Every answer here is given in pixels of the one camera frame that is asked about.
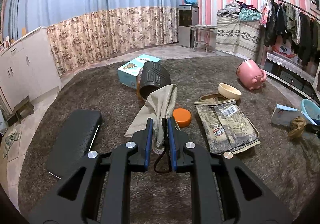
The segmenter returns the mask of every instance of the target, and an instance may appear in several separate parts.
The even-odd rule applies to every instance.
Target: orange lid
[[[191,113],[184,108],[176,108],[173,111],[173,117],[179,127],[186,127],[191,123]]]

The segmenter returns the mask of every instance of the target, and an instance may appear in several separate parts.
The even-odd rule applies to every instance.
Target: beige towel
[[[176,105],[178,87],[171,84],[152,92],[142,109],[139,111],[129,129],[125,133],[126,137],[132,137],[133,133],[146,128],[147,119],[153,119],[152,149],[155,153],[161,154],[163,151],[163,127],[161,120],[165,117],[172,117],[174,106]]]

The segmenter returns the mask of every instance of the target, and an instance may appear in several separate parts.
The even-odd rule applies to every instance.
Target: light blue box
[[[273,114],[271,116],[271,123],[275,125],[290,127],[291,121],[298,116],[304,118],[308,124],[316,125],[316,123],[303,111],[299,111],[298,109],[288,106],[282,106],[279,104],[276,105],[273,111]],[[303,131],[302,137],[309,139],[311,137],[316,137],[316,135]]]
[[[147,61],[159,62],[160,58],[142,54],[118,68],[119,81],[133,89],[137,89],[137,76]]]

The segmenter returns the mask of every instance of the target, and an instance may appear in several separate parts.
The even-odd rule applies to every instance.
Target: tiled floor
[[[97,62],[94,64],[90,64],[84,67],[77,68],[76,70],[65,74],[61,81],[62,86],[67,84],[69,80],[72,79],[74,75],[77,73],[94,67],[100,67],[100,66],[106,66],[112,63],[121,62],[121,61],[130,61],[134,59],[135,57],[141,55],[141,54],[149,54],[156,57],[159,57],[161,59],[182,59],[182,58],[190,58],[190,57],[206,57],[206,56],[228,56],[228,54],[217,52],[212,53],[208,52],[206,53],[203,49],[198,49],[196,52],[193,52],[192,49],[185,48],[178,46],[176,44],[172,45],[164,45],[164,46],[157,46],[148,48],[145,50],[139,50],[136,52],[127,53],[118,57],[114,57],[105,61]],[[295,93],[288,90],[286,87],[282,86],[278,82],[269,79],[268,82],[270,82],[272,85],[274,85],[277,89],[281,91],[281,93],[288,98],[288,100],[291,101],[293,106],[300,108],[300,102],[302,98]],[[36,129],[44,116],[45,112],[51,105],[51,103],[55,100],[57,97],[57,94],[49,95],[46,98],[44,98],[41,102],[38,102],[37,104],[34,104],[35,106],[35,112],[34,114],[27,116],[22,122],[21,122],[21,137],[19,141],[15,141],[14,144],[11,146],[9,153],[7,155],[7,191],[9,198],[11,199],[12,203],[18,207],[18,182],[19,182],[19,175],[21,172],[23,160],[26,154],[26,151],[28,149],[28,146],[33,138],[33,135],[36,132]],[[4,172],[6,165],[6,160],[0,161],[0,175]],[[5,183],[6,180],[1,179],[1,184]]]

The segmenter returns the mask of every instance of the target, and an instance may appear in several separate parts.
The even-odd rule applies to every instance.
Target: black cushion
[[[89,152],[102,117],[98,111],[77,109],[63,123],[47,160],[47,170],[61,178],[78,159]]]

